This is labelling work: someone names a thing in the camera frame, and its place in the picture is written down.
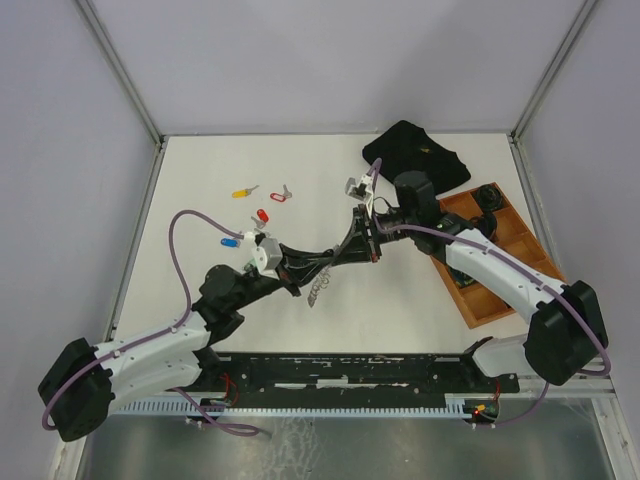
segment gray floor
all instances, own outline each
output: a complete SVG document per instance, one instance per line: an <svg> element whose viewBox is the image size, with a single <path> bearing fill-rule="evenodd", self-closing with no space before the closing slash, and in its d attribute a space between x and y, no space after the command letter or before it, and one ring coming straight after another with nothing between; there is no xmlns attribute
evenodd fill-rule
<svg viewBox="0 0 640 480"><path fill-rule="evenodd" d="M508 418L525 409L502 401ZM460 420L252 418L237 438L171 417L111 417L78 479L613 479L591 403L547 401L526 421L472 431Z"/></svg>

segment wooden box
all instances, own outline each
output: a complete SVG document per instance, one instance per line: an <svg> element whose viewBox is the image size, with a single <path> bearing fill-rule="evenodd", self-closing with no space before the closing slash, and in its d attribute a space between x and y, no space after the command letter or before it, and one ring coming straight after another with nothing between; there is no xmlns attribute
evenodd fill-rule
<svg viewBox="0 0 640 480"><path fill-rule="evenodd" d="M502 193L503 199L502 208L493 212L497 220L493 242L539 272L564 281L560 271L542 249L535 235L518 215L504 192L497 184L492 185ZM457 213L466 219L481 216L482 210L473 197L476 190L468 190L443 198L440 200L442 210ZM435 259L433 262L469 328L479 327L513 313L512 308L482 284L475 282L461 287L456 283L449 267Z"/></svg>

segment blue key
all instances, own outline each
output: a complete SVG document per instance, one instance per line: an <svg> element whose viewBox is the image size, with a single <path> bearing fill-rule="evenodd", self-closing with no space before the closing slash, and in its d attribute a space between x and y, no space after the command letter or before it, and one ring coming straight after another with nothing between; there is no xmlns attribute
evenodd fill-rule
<svg viewBox="0 0 640 480"><path fill-rule="evenodd" d="M238 240L234 240L233 238L223 238L220 240L220 243L225 247L239 247L240 242Z"/></svg>

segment yellow key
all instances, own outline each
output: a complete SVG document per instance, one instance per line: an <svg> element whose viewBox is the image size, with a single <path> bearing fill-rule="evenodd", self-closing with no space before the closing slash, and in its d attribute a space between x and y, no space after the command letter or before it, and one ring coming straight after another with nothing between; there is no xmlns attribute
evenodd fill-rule
<svg viewBox="0 0 640 480"><path fill-rule="evenodd" d="M231 196L233 198L242 198L242 197L248 197L249 195L251 195L251 192L253 192L256 188L258 188L260 185L256 185L253 188L244 188L242 190L236 190L235 192L233 192L231 194Z"/></svg>

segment silver key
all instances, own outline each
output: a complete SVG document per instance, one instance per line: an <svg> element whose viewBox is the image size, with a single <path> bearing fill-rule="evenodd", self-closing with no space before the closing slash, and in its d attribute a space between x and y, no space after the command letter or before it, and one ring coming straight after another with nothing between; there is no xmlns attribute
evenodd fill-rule
<svg viewBox="0 0 640 480"><path fill-rule="evenodd" d="M256 218L256 217L251 217L251 220L256 222L256 228L258 228L260 230L262 230L267 225L262 220L260 220L259 218Z"/></svg>

